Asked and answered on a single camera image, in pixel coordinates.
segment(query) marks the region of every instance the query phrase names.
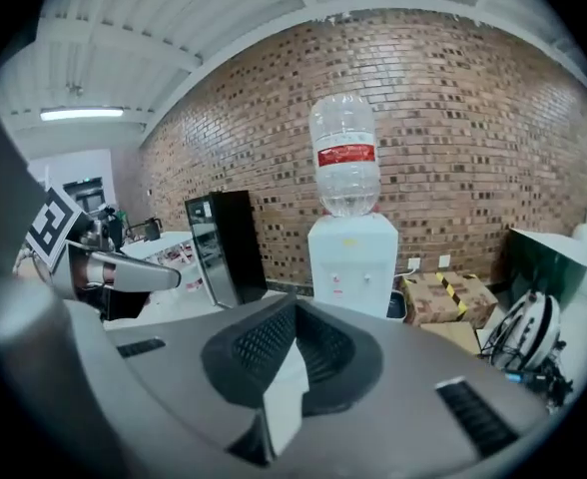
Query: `red bottle label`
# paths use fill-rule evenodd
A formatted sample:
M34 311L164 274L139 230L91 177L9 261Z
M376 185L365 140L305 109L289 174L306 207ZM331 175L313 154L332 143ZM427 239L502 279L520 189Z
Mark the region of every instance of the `red bottle label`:
M369 144L348 144L323 149L317 153L319 167L350 162L375 162L375 147Z

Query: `white wall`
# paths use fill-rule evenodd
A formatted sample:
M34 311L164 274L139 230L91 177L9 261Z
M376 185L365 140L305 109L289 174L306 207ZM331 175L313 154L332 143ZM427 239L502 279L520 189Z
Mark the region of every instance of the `white wall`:
M109 149L82 151L31 160L28 170L36 181L42 181L45 179L45 171L48 166L50 177L60 185L82 181L85 178L102 178L105 202L109 205L117 204L112 176L112 157Z
M94 149L138 147L141 127L136 123L71 123L52 121L20 131L8 131L21 154L28 160Z

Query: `fluorescent light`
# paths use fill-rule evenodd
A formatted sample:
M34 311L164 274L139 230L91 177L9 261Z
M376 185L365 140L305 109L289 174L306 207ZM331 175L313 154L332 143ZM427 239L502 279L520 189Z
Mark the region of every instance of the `fluorescent light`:
M61 119L81 119L87 117L121 117L122 108L74 108L66 110L44 110L41 121L59 121Z

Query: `vent grille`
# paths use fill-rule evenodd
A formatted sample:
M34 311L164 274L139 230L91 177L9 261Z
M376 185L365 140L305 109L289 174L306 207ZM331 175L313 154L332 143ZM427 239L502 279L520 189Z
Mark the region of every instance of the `vent grille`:
M147 353L148 351L153 351L154 349L163 346L165 346L165 342L158 337L154 337L153 339L139 340L138 342L132 342L131 344L117 346L116 349L118 349L118 352L121 353L123 358L129 358L130 356Z
M436 390L483 458L517 440L517 435L464 378L436 385Z

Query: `cardboard box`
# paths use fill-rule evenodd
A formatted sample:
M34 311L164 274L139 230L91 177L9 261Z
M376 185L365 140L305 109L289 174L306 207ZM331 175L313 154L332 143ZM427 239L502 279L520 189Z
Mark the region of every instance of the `cardboard box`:
M447 271L442 276L445 282L436 273L416 273L404 278L406 322L418 326L467 321L473 328L482 328L497 305L497 298L474 275L460 276ZM447 291L446 284L455 296Z
M420 326L423 330L437 333L441 337L457 344L472 355L480 354L480 345L470 323L466 321L453 323L426 323Z

